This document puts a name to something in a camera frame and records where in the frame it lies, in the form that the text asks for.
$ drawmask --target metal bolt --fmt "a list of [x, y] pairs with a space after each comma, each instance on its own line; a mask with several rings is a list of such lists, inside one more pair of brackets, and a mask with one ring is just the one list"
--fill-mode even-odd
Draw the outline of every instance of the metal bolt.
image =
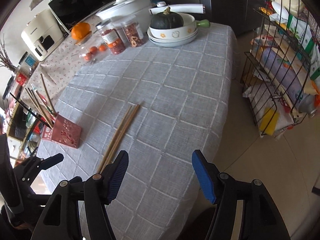
[[221, 179], [227, 179], [227, 178], [229, 178], [229, 175], [223, 172], [223, 173], [220, 174], [220, 178]]
[[66, 180], [63, 180], [63, 181], [60, 182], [59, 185], [60, 185], [61, 187], [65, 187], [67, 184], [68, 184], [68, 182], [67, 182]]
[[261, 182], [261, 180], [259, 180], [259, 179], [255, 179], [255, 180], [253, 181], [253, 183], [254, 183], [255, 185], [257, 185], [257, 186], [261, 186], [261, 185], [262, 185], [262, 182]]
[[98, 179], [101, 179], [101, 174], [94, 174], [93, 176], [92, 176], [92, 178], [94, 179], [94, 180], [98, 180]]

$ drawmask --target pumpkin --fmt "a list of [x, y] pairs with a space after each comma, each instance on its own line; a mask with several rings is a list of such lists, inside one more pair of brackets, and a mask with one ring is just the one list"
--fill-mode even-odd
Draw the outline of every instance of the pumpkin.
[[89, 23], [78, 23], [71, 30], [71, 37], [75, 40], [82, 40], [90, 32]]
[[157, 30], [174, 29], [183, 26], [183, 18], [180, 14], [170, 11], [170, 7], [162, 13], [155, 14], [150, 23], [150, 27]]

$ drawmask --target jar label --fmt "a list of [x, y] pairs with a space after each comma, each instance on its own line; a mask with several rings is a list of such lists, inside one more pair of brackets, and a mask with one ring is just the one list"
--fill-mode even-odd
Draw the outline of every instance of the jar label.
[[136, 29], [137, 29], [137, 33], [138, 33], [139, 39], [142, 40], [143, 39], [143, 32], [140, 29], [140, 25], [139, 24], [137, 24]]
[[115, 30], [112, 30], [108, 34], [102, 36], [102, 38], [106, 41], [107, 44], [111, 44], [115, 42], [119, 37]]

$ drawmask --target white pan handle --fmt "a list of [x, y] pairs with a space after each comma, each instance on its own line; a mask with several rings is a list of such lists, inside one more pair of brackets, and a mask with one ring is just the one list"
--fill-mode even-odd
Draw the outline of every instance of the white pan handle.
[[189, 3], [189, 4], [173, 4], [173, 5], [166, 5], [163, 7], [155, 7], [151, 8], [150, 12], [152, 14], [157, 14], [163, 12], [168, 6], [170, 6], [170, 11], [172, 12], [182, 12], [182, 13], [205, 13], [205, 7], [203, 4], [198, 3]]

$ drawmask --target cherry tomato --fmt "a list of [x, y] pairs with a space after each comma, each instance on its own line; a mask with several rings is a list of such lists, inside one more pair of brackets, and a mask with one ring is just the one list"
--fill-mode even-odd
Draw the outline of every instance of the cherry tomato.
[[92, 55], [95, 55], [98, 52], [98, 48], [96, 46], [93, 46], [89, 49], [89, 51]]
[[91, 59], [92, 59], [92, 54], [91, 54], [90, 52], [88, 52], [87, 54], [85, 54], [84, 59], [85, 59], [86, 61], [91, 60]]
[[106, 51], [107, 50], [107, 45], [105, 43], [102, 43], [100, 46], [99, 46], [99, 51]]

